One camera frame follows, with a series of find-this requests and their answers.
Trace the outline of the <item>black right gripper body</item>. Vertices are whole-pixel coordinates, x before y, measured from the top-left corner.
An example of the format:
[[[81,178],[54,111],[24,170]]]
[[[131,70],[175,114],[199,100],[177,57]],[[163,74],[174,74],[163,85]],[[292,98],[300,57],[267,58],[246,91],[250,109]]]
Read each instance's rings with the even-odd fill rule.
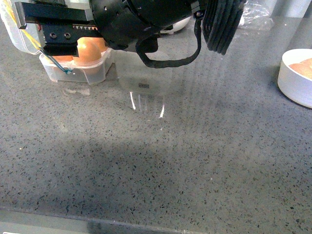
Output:
[[[55,2],[23,2],[25,19],[35,24],[40,49],[49,56],[78,56],[78,40],[100,38],[91,9],[69,8]]]

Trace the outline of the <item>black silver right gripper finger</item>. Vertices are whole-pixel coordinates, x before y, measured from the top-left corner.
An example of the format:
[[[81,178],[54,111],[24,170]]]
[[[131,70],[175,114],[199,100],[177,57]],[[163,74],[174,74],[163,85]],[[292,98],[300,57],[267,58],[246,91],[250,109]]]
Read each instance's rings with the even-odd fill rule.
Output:
[[[15,16],[16,24],[19,29],[26,29],[27,22],[25,19],[25,10],[23,7],[23,2],[12,3],[13,13]]]

